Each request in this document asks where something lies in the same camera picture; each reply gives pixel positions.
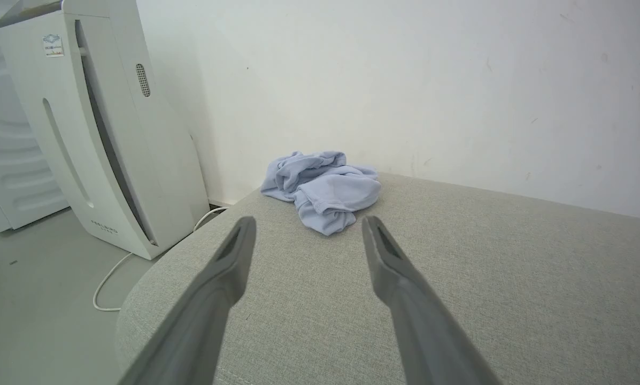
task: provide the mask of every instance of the white cable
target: white cable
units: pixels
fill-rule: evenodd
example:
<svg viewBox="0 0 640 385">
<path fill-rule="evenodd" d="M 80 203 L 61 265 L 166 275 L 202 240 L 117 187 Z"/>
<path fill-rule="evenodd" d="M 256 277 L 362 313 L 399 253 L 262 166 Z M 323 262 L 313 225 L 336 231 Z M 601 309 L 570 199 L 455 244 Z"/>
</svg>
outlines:
<svg viewBox="0 0 640 385">
<path fill-rule="evenodd" d="M 200 225 L 201 222 L 203 222 L 210 214 L 214 212 L 226 210 L 228 208 L 229 207 L 218 207 L 213 210 L 210 210 L 209 212 L 206 212 L 205 215 L 201 217 L 201 219 L 199 219 L 198 222 L 196 222 L 196 225 L 194 226 L 194 229 L 192 230 L 192 232 L 195 232 L 198 229 L 198 225 Z M 118 266 L 120 266 L 120 264 L 123 263 L 127 259 L 127 257 L 131 255 L 132 253 L 129 253 L 126 256 L 122 257 L 122 259 L 119 260 L 118 263 L 116 263 L 115 266 L 113 266 L 113 268 L 110 269 L 110 271 L 106 274 L 106 276 L 102 280 L 102 283 L 99 283 L 99 287 L 97 287 L 97 290 L 94 292 L 94 297 L 92 297 L 92 304 L 94 305 L 95 309 L 100 310 L 102 312 L 119 312 L 120 311 L 119 307 L 100 307 L 97 304 L 97 297 L 99 297 L 99 291 L 102 289 L 102 287 L 104 286 L 104 283 L 108 280 L 108 278 L 114 273 L 115 269 L 118 268 Z"/>
<path fill-rule="evenodd" d="M 201 219 L 198 220 L 198 222 L 196 222 L 196 225 L 194 226 L 194 229 L 192 230 L 192 232 L 195 232 L 196 229 L 198 229 L 198 225 L 201 224 L 201 222 L 203 222 L 204 219 L 206 219 L 210 214 L 214 213 L 214 212 L 219 212 L 222 210 L 226 210 L 229 207 L 218 207 L 218 208 L 214 208 L 213 210 L 210 210 L 209 212 L 206 212 L 205 215 L 203 217 L 201 217 Z"/>
<path fill-rule="evenodd" d="M 119 307 L 99 307 L 99 305 L 97 304 L 97 297 L 99 296 L 99 291 L 102 289 L 102 286 L 108 280 L 108 277 L 110 277 L 110 275 L 115 271 L 115 269 L 118 268 L 118 266 L 120 266 L 120 264 L 123 263 L 127 259 L 127 257 L 131 255 L 132 253 L 129 253 L 126 256 L 122 257 L 122 259 L 119 260 L 118 263 L 116 263 L 115 266 L 113 266 L 113 268 L 110 269 L 110 271 L 106 274 L 106 276 L 102 280 L 102 283 L 99 283 L 99 287 L 97 287 L 97 291 L 94 292 L 94 297 L 92 297 L 92 304 L 94 304 L 94 307 L 97 310 L 100 310 L 102 312 L 119 312 L 120 311 Z"/>
</svg>

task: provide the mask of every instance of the gray upholstered surface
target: gray upholstered surface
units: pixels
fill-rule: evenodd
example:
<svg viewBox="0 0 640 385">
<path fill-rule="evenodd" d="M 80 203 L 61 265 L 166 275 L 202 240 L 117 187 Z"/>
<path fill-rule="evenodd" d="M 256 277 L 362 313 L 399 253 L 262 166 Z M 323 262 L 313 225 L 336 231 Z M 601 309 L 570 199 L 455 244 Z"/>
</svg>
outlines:
<svg viewBox="0 0 640 385">
<path fill-rule="evenodd" d="M 383 174 L 381 217 L 506 383 L 640 383 L 640 219 Z M 241 216 L 258 221 L 220 383 L 404 383 L 359 221 L 325 237 L 253 192 L 168 252 L 122 305 L 129 365 Z"/>
</svg>

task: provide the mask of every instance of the crumpled light blue fabric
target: crumpled light blue fabric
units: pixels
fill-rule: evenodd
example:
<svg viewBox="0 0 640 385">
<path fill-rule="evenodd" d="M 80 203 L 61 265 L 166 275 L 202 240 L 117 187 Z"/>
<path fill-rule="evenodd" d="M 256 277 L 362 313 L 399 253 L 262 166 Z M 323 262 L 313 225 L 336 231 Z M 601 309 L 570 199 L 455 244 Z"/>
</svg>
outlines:
<svg viewBox="0 0 640 385">
<path fill-rule="evenodd" d="M 354 224 L 353 212 L 373 205 L 379 190 L 374 168 L 348 166 L 339 151 L 275 159 L 260 186 L 264 195 L 293 202 L 300 221 L 325 235 Z"/>
</svg>

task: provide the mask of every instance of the oval perforated grille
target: oval perforated grille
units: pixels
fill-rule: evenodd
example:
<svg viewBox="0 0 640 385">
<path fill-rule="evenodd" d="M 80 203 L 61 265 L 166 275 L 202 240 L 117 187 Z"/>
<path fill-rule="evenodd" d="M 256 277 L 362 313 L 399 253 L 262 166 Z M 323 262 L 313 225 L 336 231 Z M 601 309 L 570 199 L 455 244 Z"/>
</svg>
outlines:
<svg viewBox="0 0 640 385">
<path fill-rule="evenodd" d="M 151 89 L 149 89 L 149 83 L 146 81 L 144 66 L 141 64 L 137 64 L 137 78 L 139 79 L 139 86 L 142 88 L 142 94 L 146 97 L 151 96 Z"/>
</svg>

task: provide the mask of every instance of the white wall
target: white wall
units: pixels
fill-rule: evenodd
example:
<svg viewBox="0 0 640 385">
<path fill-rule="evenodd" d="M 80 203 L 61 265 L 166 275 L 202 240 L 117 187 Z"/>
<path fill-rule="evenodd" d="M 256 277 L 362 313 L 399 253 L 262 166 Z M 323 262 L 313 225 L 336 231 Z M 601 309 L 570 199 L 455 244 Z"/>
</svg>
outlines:
<svg viewBox="0 0 640 385">
<path fill-rule="evenodd" d="M 640 0 L 138 0 L 208 195 L 293 150 L 640 217 Z"/>
</svg>

